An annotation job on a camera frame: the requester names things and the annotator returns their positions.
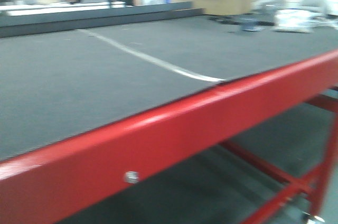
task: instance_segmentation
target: red metal frame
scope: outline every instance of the red metal frame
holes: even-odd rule
[[[338,50],[1,162],[0,222],[70,216],[130,186],[128,171],[144,180],[334,86],[337,68]]]

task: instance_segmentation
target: gray table top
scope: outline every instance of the gray table top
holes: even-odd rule
[[[238,29],[198,16],[0,39],[0,160],[219,83],[154,61],[230,81],[338,47],[328,27],[311,34]]]

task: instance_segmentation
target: table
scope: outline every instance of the table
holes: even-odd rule
[[[248,33],[207,16],[0,39],[2,222],[59,221],[219,143],[288,182],[243,223],[301,192],[319,214],[337,119],[302,179],[224,139],[310,98],[337,113],[317,96],[337,83],[336,41],[334,29]]]

